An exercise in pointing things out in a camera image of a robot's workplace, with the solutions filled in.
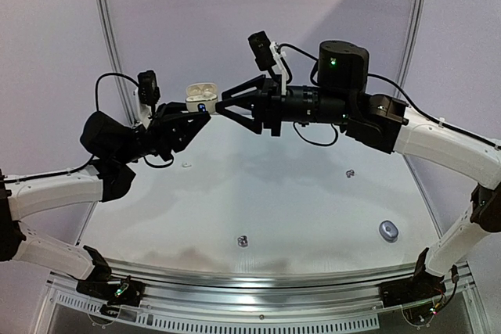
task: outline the white backdrop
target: white backdrop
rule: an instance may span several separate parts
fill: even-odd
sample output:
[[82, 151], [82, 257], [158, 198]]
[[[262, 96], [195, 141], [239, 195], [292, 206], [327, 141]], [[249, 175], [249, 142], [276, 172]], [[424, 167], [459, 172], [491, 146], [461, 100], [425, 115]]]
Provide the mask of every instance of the white backdrop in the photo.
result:
[[[426, 0], [405, 88], [435, 116], [501, 138], [500, 59], [501, 0]], [[475, 183], [424, 160], [413, 166], [446, 230], [467, 208]], [[501, 235], [467, 259], [493, 332], [501, 332]]]
[[[413, 0], [109, 0], [122, 66], [153, 69], [163, 100], [182, 101], [186, 86], [213, 81], [220, 90], [260, 74], [247, 37], [318, 54], [319, 43], [343, 39], [372, 52], [370, 69], [396, 78]], [[309, 84], [312, 62], [288, 53], [294, 84]], [[374, 82], [378, 92], [393, 92]]]
[[[29, 174], [84, 163], [78, 138], [94, 110], [94, 82], [110, 70], [96, 0], [0, 0], [0, 8], [0, 168]], [[113, 79], [102, 86], [102, 108], [124, 119]], [[64, 208], [26, 222], [71, 242], [87, 210]], [[48, 273], [0, 263], [0, 332], [32, 332]]]

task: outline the table surface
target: table surface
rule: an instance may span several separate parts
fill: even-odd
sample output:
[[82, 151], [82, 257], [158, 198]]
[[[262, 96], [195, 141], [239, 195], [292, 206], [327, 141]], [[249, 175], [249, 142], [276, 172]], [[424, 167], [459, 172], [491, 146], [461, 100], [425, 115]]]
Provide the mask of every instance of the table surface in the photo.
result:
[[[325, 124], [300, 130], [319, 142], [333, 137]], [[413, 263], [438, 239], [403, 157], [343, 135], [322, 148], [300, 140], [290, 124], [272, 138], [214, 116], [173, 166], [131, 167], [137, 176], [130, 192], [99, 203], [81, 237], [109, 259], [304, 275]], [[400, 231], [395, 243], [379, 234], [385, 220]], [[247, 247], [238, 245], [242, 235]]]

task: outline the small metal object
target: small metal object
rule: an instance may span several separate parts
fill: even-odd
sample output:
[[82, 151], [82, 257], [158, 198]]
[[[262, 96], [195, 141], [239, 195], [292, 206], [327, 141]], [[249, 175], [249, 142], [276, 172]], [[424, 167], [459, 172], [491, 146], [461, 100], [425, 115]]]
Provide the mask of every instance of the small metal object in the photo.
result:
[[379, 233], [387, 242], [396, 242], [398, 238], [397, 226], [392, 221], [383, 221], [379, 225]]
[[249, 245], [249, 240], [245, 235], [242, 235], [238, 238], [238, 246], [245, 248]]

